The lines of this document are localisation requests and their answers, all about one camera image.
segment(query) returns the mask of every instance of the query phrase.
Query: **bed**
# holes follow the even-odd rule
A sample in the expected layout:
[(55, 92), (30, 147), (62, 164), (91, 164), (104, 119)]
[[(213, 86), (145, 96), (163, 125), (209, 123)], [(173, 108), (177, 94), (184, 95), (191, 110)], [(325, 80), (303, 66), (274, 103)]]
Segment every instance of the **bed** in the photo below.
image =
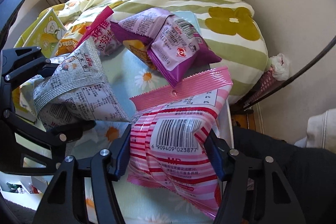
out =
[(93, 21), (104, 7), (110, 6), (116, 20), (122, 20), (151, 7), (171, 12), (194, 13), (199, 30), (209, 47), (222, 58), (210, 67), (226, 65), (234, 85), (230, 104), (237, 102), (269, 69), (267, 48), (257, 24), (254, 10), (242, 0), (69, 0), (53, 6), (56, 14), (69, 28), (85, 21)]
[[(254, 10), (242, 0), (69, 0), (53, 9), (69, 28), (81, 22), (92, 22), (107, 5), (118, 21), (151, 7), (162, 7), (192, 23), (209, 47), (222, 58), (220, 63), (210, 64), (210, 67), (226, 65), (229, 68), (234, 83), (228, 98), (230, 104), (243, 97), (269, 69), (265, 42), (253, 20)], [(168, 84), (158, 72), (150, 70), (124, 47), (101, 57), (101, 61), (116, 97), (130, 117), (135, 112), (130, 97)], [(188, 74), (207, 69), (209, 66), (192, 68)], [(228, 113), (226, 110), (226, 119), (221, 122), (231, 123)], [(68, 145), (67, 154), (79, 159), (93, 156), (109, 147), (126, 126), (125, 123), (98, 121), (79, 141)], [(133, 185), (126, 182), (126, 178), (127, 174), (115, 184), (115, 192), (127, 223), (212, 223), (177, 194)], [(85, 184), (89, 218), (96, 222), (90, 178)], [(168, 199), (163, 200), (163, 195), (168, 195)]]

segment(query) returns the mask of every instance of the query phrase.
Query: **snack package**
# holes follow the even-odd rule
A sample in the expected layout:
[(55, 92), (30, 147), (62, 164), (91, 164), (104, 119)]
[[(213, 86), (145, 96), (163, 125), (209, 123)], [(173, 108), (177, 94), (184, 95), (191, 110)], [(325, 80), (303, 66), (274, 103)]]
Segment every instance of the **snack package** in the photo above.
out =
[(73, 52), (78, 42), (87, 31), (87, 27), (90, 26), (91, 23), (92, 22), (83, 22), (70, 27), (70, 29), (59, 41), (56, 56)]
[(216, 63), (196, 29), (184, 19), (162, 8), (151, 8), (119, 23), (111, 22), (117, 40), (172, 85), (180, 82), (192, 66)]
[[(69, 53), (63, 54), (60, 56), (50, 58), (50, 61), (51, 63), (54, 63), (54, 64), (60, 64), (64, 60), (66, 60), (68, 56), (69, 56)], [(33, 78), (24, 82), (18, 88), (18, 90), (20, 91), (20, 107), (28, 111), (30, 114), (32, 114), (35, 120), (37, 119), (37, 113), (35, 112), (33, 93), (34, 93), (34, 89), (41, 82), (43, 82), (43, 80), (44, 78), (41, 75), (35, 75)]]
[(51, 77), (35, 79), (33, 88), (30, 107), (46, 129), (79, 120), (129, 121), (113, 94), (92, 38), (69, 54)]
[(51, 58), (55, 56), (58, 42), (66, 31), (61, 20), (55, 14), (54, 9), (50, 8), (31, 31), (23, 47), (41, 47), (44, 56)]
[(227, 67), (188, 77), (131, 98), (129, 176), (147, 187), (165, 187), (215, 218), (221, 203), (216, 173), (204, 142), (232, 87)]
[(121, 43), (115, 38), (113, 31), (111, 30), (111, 21), (113, 11), (107, 6), (105, 9), (96, 17), (94, 22), (87, 27), (84, 36), (80, 39), (77, 46), (92, 37), (96, 48), (99, 50), (101, 55), (109, 55), (114, 52)]

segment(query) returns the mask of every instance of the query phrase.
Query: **white cloth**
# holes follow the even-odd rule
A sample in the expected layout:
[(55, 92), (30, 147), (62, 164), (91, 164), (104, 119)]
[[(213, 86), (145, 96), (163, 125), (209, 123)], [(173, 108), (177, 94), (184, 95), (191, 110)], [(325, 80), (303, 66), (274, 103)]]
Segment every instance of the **white cloth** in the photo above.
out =
[(336, 108), (310, 117), (307, 137), (295, 143), (299, 147), (324, 148), (336, 153)]
[(279, 53), (277, 56), (272, 56), (269, 59), (272, 62), (273, 77), (278, 81), (286, 81), (289, 78), (289, 60), (282, 53)]

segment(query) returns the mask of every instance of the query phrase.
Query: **white snack bag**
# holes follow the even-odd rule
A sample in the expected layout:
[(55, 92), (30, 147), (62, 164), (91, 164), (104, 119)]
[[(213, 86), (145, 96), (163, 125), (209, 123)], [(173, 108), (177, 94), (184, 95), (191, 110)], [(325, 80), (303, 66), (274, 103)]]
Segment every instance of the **white snack bag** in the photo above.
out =
[[(60, 64), (69, 56), (70, 53), (62, 54), (53, 58), (50, 61), (55, 64)], [(35, 75), (28, 81), (20, 85), (20, 106), (28, 110), (37, 119), (37, 114), (34, 107), (33, 93), (36, 86), (43, 82), (44, 78), (41, 75)]]
[(46, 129), (80, 119), (129, 121), (112, 92), (92, 38), (35, 87), (34, 105)]

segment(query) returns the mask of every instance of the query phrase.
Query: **wooden floor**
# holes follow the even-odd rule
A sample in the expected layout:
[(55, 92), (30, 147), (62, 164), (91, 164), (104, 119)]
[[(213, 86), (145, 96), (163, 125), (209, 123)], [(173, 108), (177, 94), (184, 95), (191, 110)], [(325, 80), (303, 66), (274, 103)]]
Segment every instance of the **wooden floor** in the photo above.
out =
[(232, 115), (231, 118), (233, 126), (256, 130), (253, 113), (246, 115)]

